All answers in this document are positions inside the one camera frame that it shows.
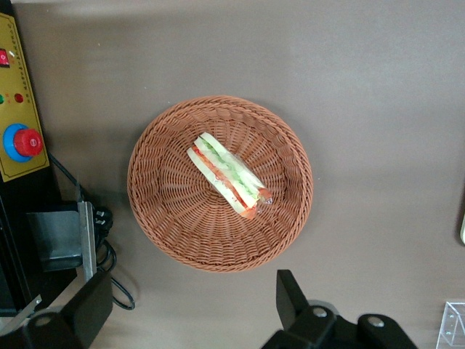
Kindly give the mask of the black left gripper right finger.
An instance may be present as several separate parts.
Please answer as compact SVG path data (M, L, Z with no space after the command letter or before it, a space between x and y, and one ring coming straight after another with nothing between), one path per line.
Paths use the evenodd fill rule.
M276 308L283 328L264 348L331 348L336 315L324 302L310 302L290 270L278 270Z

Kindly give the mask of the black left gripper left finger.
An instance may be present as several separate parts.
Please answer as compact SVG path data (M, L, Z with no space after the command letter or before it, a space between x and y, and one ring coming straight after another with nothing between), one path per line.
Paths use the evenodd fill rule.
M89 348L113 309L111 277L99 271L59 311L34 316L22 330L27 348Z

